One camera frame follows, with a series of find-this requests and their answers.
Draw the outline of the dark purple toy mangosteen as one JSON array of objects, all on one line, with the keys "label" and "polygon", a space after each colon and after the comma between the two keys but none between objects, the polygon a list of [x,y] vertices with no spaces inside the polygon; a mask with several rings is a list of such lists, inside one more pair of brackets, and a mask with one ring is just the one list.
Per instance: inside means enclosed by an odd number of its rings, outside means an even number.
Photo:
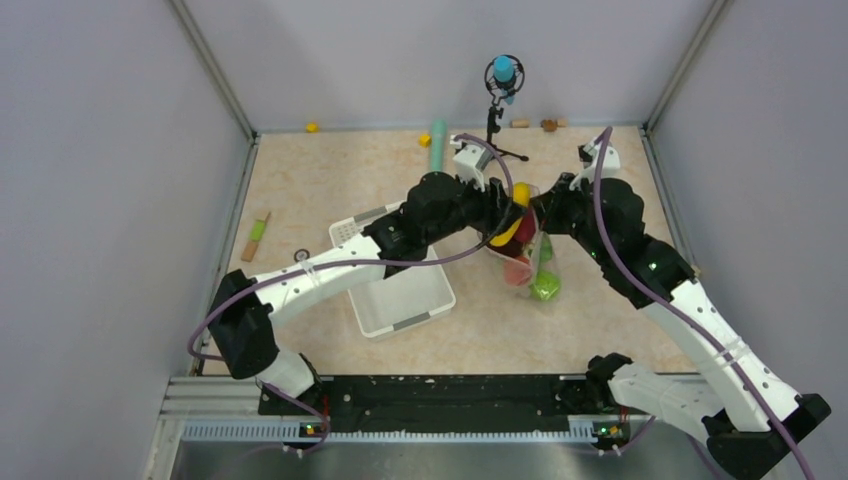
[{"label": "dark purple toy mangosteen", "polygon": [[524,244],[520,241],[516,241],[514,239],[511,239],[509,242],[505,243],[502,246],[490,245],[489,248],[492,251],[494,251],[494,252],[496,252],[500,255],[503,255],[505,257],[517,258],[517,257],[520,257],[523,254]]}]

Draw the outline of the dark red toy vegetable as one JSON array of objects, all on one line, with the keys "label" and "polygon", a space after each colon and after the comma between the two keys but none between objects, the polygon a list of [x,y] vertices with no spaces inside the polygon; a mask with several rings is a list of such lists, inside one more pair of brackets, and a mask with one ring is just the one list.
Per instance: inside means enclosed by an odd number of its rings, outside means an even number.
[{"label": "dark red toy vegetable", "polygon": [[521,244],[529,243],[536,234],[537,223],[535,214],[528,211],[521,219],[513,235],[513,239]]}]

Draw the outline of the clear pink zip top bag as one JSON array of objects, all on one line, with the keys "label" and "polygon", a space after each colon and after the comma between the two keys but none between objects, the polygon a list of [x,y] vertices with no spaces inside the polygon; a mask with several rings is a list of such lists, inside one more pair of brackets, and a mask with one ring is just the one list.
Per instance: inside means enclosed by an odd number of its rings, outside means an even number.
[{"label": "clear pink zip top bag", "polygon": [[[539,193],[538,189],[537,189],[535,186],[530,185],[530,184],[528,184],[528,185],[529,185],[529,186],[531,187],[531,189],[532,189],[532,197]],[[528,211],[532,211],[532,212],[534,213],[534,211],[533,211],[532,207],[530,206],[530,203],[529,203],[529,205],[527,206],[527,211],[526,211],[526,213],[527,213]],[[556,260],[555,260],[555,253],[554,253],[554,249],[553,249],[553,257],[552,257],[552,259],[551,259],[550,261],[548,261],[547,263],[544,263],[544,264],[540,264],[540,263],[539,263],[539,262],[538,262],[535,258],[530,258],[530,257],[528,256],[528,254],[527,254],[527,251],[528,251],[528,245],[529,245],[529,244],[530,244],[530,243],[531,243],[531,242],[532,242],[532,241],[533,241],[533,240],[534,240],[534,239],[535,239],[538,235],[540,235],[540,234],[547,234],[547,233],[545,233],[545,232],[543,232],[543,231],[541,230],[541,227],[539,226],[539,224],[538,224],[538,220],[537,220],[537,219],[536,219],[536,223],[537,223],[537,230],[536,230],[536,234],[535,234],[535,236],[533,237],[533,239],[532,239],[529,243],[524,244],[524,251],[523,251],[523,254],[522,254],[521,256],[524,256],[524,257],[527,257],[527,258],[529,258],[529,259],[530,259],[530,262],[531,262],[531,264],[532,264],[532,266],[533,266],[533,268],[534,268],[534,274],[535,274],[534,279],[535,279],[535,277],[536,277],[536,274],[537,274],[540,270],[548,270],[548,271],[551,271],[551,272],[553,272],[553,273],[557,274],[557,275],[560,277],[560,275],[558,274],[558,267],[557,267],[557,263],[556,263]],[[530,287],[530,285],[533,283],[534,279],[533,279],[533,281],[532,281],[531,283],[529,283],[528,285],[523,286],[523,287],[512,287],[512,286],[507,285],[507,284],[504,282],[504,278],[503,278],[503,263],[504,263],[507,259],[511,259],[511,258],[505,257],[505,256],[503,256],[503,255],[500,255],[500,254],[498,254],[498,253],[496,253],[496,252],[492,251],[492,250],[489,248],[489,245],[488,245],[488,244],[486,245],[486,248],[484,249],[484,251],[485,251],[485,252],[486,252],[486,253],[487,253],[490,257],[492,257],[492,258],[494,259],[494,261],[496,262],[496,265],[495,265],[495,267],[494,267],[494,270],[495,270],[496,272],[499,272],[499,273],[501,274],[501,277],[502,277],[503,283],[505,284],[505,286],[506,286],[506,288],[507,288],[507,289],[511,290],[511,291],[512,291],[512,292],[514,292],[516,295],[520,295],[520,296],[525,297],[525,298],[531,298],[531,299],[534,299],[534,298],[532,298],[532,297],[530,296],[530,293],[529,293],[529,287]]]}]

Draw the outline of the green toy napa cabbage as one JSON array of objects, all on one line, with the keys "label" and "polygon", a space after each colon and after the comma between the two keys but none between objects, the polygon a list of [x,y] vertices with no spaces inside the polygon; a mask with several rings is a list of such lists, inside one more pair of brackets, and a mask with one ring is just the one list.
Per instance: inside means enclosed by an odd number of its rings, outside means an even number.
[{"label": "green toy napa cabbage", "polygon": [[529,245],[527,254],[535,258],[540,264],[547,263],[553,257],[553,248],[547,234],[538,235]]}]

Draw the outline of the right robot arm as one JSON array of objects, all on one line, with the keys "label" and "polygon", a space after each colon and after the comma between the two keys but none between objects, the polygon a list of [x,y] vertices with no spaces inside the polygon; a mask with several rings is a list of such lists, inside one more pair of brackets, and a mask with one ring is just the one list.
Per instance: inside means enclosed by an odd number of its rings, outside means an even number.
[{"label": "right robot arm", "polygon": [[701,386],[673,381],[611,353],[588,365],[586,397],[600,412],[635,409],[703,444],[736,479],[761,479],[831,412],[818,394],[781,380],[733,330],[693,268],[645,230],[645,204],[624,180],[563,174],[533,197],[542,231],[573,238],[607,284],[690,359]]}]

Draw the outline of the green toy apple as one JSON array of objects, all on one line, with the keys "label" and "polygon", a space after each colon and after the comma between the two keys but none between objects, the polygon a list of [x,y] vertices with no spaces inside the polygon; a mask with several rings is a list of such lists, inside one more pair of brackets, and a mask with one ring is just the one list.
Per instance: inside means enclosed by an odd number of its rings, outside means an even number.
[{"label": "green toy apple", "polygon": [[561,279],[557,274],[548,270],[540,270],[529,287],[529,293],[535,300],[547,302],[558,295],[561,287]]}]

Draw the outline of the red toy apple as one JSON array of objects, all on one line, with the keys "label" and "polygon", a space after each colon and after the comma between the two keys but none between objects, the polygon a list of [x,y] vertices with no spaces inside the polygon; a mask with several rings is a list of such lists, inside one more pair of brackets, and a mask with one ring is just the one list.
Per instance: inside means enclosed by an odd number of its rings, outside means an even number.
[{"label": "red toy apple", "polygon": [[509,286],[526,286],[533,281],[534,276],[534,268],[527,257],[511,258],[503,263],[504,282]]}]

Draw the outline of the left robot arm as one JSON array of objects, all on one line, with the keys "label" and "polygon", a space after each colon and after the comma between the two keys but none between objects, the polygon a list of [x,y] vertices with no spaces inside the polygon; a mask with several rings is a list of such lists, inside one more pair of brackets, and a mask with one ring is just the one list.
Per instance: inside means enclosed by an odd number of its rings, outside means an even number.
[{"label": "left robot arm", "polygon": [[317,375],[306,359],[278,346],[274,327],[340,292],[432,265],[431,245],[466,228],[483,241],[506,232],[525,214],[527,193],[497,179],[482,187],[429,173],[400,206],[342,244],[275,272],[227,273],[216,291],[207,329],[231,378],[255,378],[282,392],[297,413],[319,404]]}]

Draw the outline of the yellow toy banana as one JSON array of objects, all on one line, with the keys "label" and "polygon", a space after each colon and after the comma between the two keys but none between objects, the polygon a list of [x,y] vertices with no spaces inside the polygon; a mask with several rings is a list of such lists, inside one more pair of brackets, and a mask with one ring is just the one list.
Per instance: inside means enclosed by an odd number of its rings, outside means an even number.
[{"label": "yellow toy banana", "polygon": [[[518,182],[513,185],[512,200],[521,207],[527,207],[532,197],[531,187],[524,183]],[[524,213],[521,213],[517,220],[503,233],[495,236],[489,241],[488,245],[493,248],[500,248],[507,245],[515,236],[520,224],[523,221]]]}]

